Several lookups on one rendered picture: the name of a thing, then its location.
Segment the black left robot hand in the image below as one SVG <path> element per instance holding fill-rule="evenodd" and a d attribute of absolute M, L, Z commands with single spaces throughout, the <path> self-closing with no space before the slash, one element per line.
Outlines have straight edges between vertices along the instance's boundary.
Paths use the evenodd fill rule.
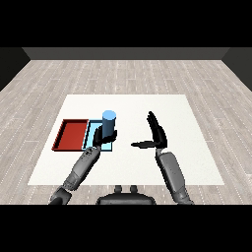
<path fill-rule="evenodd" d="M 117 137 L 117 131 L 114 131 L 111 136 L 102 136 L 102 126 L 99 126 L 94 131 L 93 146 L 100 147 L 102 144 L 114 142 Z"/>

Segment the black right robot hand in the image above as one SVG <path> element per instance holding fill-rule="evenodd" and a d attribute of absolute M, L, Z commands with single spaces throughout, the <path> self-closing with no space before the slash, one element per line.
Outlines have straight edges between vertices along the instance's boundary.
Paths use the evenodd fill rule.
<path fill-rule="evenodd" d="M 153 139 L 151 141 L 132 143 L 132 147 L 140 149 L 157 148 L 165 149 L 167 147 L 167 138 L 163 128 L 158 124 L 156 116 L 150 111 L 147 117 L 149 126 L 152 130 Z"/>

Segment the blue can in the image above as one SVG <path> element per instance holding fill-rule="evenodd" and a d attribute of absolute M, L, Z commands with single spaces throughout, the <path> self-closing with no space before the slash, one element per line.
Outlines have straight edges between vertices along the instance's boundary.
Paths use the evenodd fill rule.
<path fill-rule="evenodd" d="M 102 137 L 111 136 L 114 132 L 116 113 L 105 110 L 102 114 Z"/>

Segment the light blue shallow open box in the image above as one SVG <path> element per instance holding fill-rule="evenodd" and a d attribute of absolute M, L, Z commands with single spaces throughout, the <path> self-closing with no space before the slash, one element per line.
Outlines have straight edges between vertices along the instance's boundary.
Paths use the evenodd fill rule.
<path fill-rule="evenodd" d="M 86 148 L 90 148 L 93 145 L 95 130 L 102 125 L 102 121 L 100 119 L 91 119 L 88 123 L 88 127 L 85 133 L 85 138 L 83 141 L 82 150 L 85 150 Z M 112 144 L 102 144 L 101 150 L 103 152 L 111 152 L 112 151 Z"/>

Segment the red shallow open box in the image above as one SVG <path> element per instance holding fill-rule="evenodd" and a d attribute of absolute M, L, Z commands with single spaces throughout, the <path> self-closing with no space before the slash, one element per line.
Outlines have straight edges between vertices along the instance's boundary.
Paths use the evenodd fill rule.
<path fill-rule="evenodd" d="M 84 145 L 88 119 L 64 119 L 51 148 L 54 152 L 80 152 Z"/>

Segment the dark grey robot body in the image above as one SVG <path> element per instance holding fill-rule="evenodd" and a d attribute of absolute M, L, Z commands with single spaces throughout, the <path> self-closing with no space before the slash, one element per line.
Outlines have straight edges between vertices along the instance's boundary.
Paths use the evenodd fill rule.
<path fill-rule="evenodd" d="M 129 193 L 122 192 L 122 186 L 116 185 L 114 192 L 102 197 L 96 201 L 97 205 L 155 205 L 153 197 L 140 194 L 136 185 L 130 186 Z"/>

